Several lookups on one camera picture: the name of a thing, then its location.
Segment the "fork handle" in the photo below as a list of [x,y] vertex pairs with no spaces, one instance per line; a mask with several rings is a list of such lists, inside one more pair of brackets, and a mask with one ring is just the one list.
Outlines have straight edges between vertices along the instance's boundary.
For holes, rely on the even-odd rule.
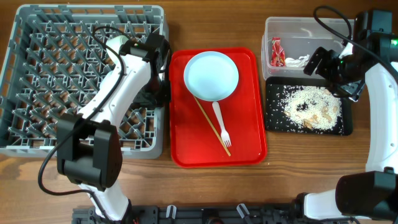
[[212,105],[213,105],[213,110],[214,110],[214,113],[216,114],[218,123],[220,124],[221,131],[225,130],[223,115],[221,115],[220,105],[218,104],[217,101],[214,101]]

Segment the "white fork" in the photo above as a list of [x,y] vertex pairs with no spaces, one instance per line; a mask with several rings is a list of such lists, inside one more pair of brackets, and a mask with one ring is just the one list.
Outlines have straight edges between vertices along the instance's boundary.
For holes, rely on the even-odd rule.
[[229,138],[228,132],[225,130],[223,116],[221,115],[221,109],[218,102],[213,102],[214,113],[216,114],[218,123],[221,127],[221,139],[223,140],[226,147],[231,147],[231,139]]

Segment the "red package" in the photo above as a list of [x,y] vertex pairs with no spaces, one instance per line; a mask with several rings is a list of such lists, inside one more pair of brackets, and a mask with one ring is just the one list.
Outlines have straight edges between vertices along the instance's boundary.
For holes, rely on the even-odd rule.
[[271,65],[276,67],[284,67],[285,50],[280,46],[280,37],[272,38],[272,60]]

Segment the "dish rack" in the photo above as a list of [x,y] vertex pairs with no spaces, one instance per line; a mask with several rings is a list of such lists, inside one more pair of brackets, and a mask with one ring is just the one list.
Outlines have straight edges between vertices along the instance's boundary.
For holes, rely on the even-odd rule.
[[[169,38],[160,6],[23,5],[17,10],[0,74],[0,153],[45,157],[56,145],[56,123],[75,114],[114,68],[91,37],[98,26],[118,28],[139,42],[153,32]],[[118,36],[105,29],[106,43]],[[164,109],[130,107],[118,128],[125,158],[162,153]],[[93,144],[93,139],[86,139]]]

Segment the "black tray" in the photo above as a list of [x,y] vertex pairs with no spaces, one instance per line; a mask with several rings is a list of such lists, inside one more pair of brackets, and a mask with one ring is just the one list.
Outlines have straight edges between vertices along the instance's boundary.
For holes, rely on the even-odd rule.
[[341,116],[337,119],[335,127],[330,130],[321,131],[319,129],[303,128],[292,124],[291,120],[280,110],[278,102],[283,99],[284,85],[290,86],[329,86],[326,80],[314,78],[285,78],[270,77],[266,80],[266,115],[265,124],[268,131],[281,131],[293,133],[312,133],[312,134],[334,134],[347,136],[353,132],[353,117],[351,114],[351,102],[348,99],[341,100]]

